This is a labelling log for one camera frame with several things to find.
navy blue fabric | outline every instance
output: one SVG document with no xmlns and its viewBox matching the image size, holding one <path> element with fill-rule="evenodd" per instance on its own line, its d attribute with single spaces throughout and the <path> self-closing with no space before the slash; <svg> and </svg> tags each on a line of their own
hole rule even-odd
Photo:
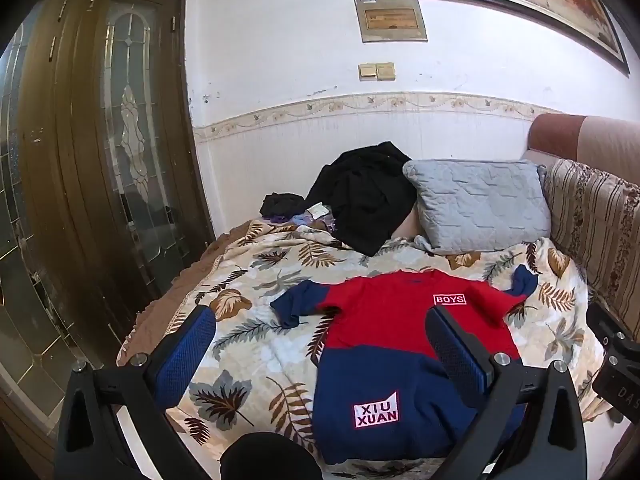
<svg viewBox="0 0 640 480">
<path fill-rule="evenodd" d="M 428 311 L 427 320 L 429 343 L 462 401 L 472 408 L 483 406 L 488 391 L 486 374 L 437 310 Z"/>
<path fill-rule="evenodd" d="M 538 275 L 529 272 L 529 269 L 520 264 L 511 277 L 511 288 L 505 290 L 512 296 L 526 296 L 533 294 L 538 288 Z"/>
<path fill-rule="evenodd" d="M 216 316 L 206 308 L 155 377 L 154 399 L 158 408 L 167 410 L 178 405 L 215 334 Z"/>
<path fill-rule="evenodd" d="M 309 316 L 316 311 L 316 305 L 324 301 L 329 288 L 329 285 L 305 280 L 271 301 L 271 307 L 284 328 L 295 328 L 300 324 L 300 316 Z"/>
<path fill-rule="evenodd" d="M 398 393 L 398 420 L 356 428 L 353 406 Z M 476 416 L 442 365 L 423 354 L 356 346 L 325 348 L 314 398 L 314 437 L 329 464 L 358 457 L 402 460 L 447 456 Z M 503 441 L 522 421 L 517 406 Z"/>
</svg>

leaf-patterned blanket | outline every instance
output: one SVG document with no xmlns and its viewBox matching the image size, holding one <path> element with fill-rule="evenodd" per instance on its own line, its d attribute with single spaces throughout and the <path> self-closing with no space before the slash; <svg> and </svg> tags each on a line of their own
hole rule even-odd
<svg viewBox="0 0 640 480">
<path fill-rule="evenodd" d="M 442 460 L 322 462 L 312 431 L 313 396 L 332 314 L 305 317 L 286 330 L 270 303 L 303 280 L 341 283 L 400 269 L 439 269 L 506 290 L 519 264 L 539 274 L 535 293 L 505 318 L 522 360 L 539 367 L 564 360 L 584 408 L 596 397 L 591 379 L 604 353 L 587 328 L 584 273 L 551 240 L 444 257 L 397 238 L 369 258 L 327 232 L 254 221 L 216 260 L 167 329 L 177 330 L 196 304 L 216 313 L 216 335 L 180 404 L 168 413 L 215 459 L 245 433 L 275 431 L 311 452 L 325 478 L 428 478 Z"/>
</svg>

long-sleeve shirt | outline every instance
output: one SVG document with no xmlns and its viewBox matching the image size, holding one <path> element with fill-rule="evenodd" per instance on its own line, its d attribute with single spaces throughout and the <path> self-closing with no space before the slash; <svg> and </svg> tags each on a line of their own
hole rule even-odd
<svg viewBox="0 0 640 480">
<path fill-rule="evenodd" d="M 517 360 L 502 318 L 537 284 L 524 266 L 505 292 L 439 270 L 398 271 L 338 285 L 306 280 L 273 301 L 288 328 L 300 316 L 340 309 L 326 335 L 314 396 L 313 431 L 324 460 L 446 456 L 477 412 L 462 403 L 427 340 L 427 311 L 445 305 L 490 354 Z M 505 438 L 523 413 L 514 410 Z"/>
</svg>

black mechanical device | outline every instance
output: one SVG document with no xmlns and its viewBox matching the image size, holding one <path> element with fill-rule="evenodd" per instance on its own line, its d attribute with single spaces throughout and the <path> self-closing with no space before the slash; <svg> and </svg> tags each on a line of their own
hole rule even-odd
<svg viewBox="0 0 640 480">
<path fill-rule="evenodd" d="M 607 348 L 606 362 L 612 367 L 610 371 L 609 365 L 604 367 L 603 372 L 608 375 L 597 391 L 615 406 L 628 406 L 627 397 L 620 396 L 620 390 L 625 388 L 628 395 L 636 394 L 638 377 L 630 370 L 635 369 L 637 346 L 629 344 L 628 335 L 620 332 L 602 307 L 590 306 L 589 319 Z M 478 339 L 464 332 L 443 307 L 429 311 L 426 331 L 463 402 L 479 412 L 433 479 L 477 480 L 495 459 L 488 478 L 586 479 L 584 430 L 565 363 L 554 361 L 546 369 L 533 368 L 506 354 L 489 355 Z M 70 378 L 60 418 L 56 480 L 146 478 L 120 429 L 116 418 L 119 406 L 127 407 L 163 480 L 209 480 L 164 411 L 180 401 L 214 333 L 212 311 L 199 306 L 178 332 L 165 337 L 149 356 L 136 354 L 124 367 L 102 370 L 79 363 Z M 612 380 L 611 377 L 620 381 L 617 386 L 607 385 L 607 378 Z M 518 404 L 526 404 L 523 423 L 503 444 L 505 425 Z"/>
</svg>

striped fabric cover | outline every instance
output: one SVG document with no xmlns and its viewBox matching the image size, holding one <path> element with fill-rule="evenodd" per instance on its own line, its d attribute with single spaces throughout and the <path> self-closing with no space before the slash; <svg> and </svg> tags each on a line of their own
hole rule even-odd
<svg viewBox="0 0 640 480">
<path fill-rule="evenodd" d="M 544 187 L 553 242 L 639 340 L 640 187 L 572 160 L 556 162 Z"/>
</svg>

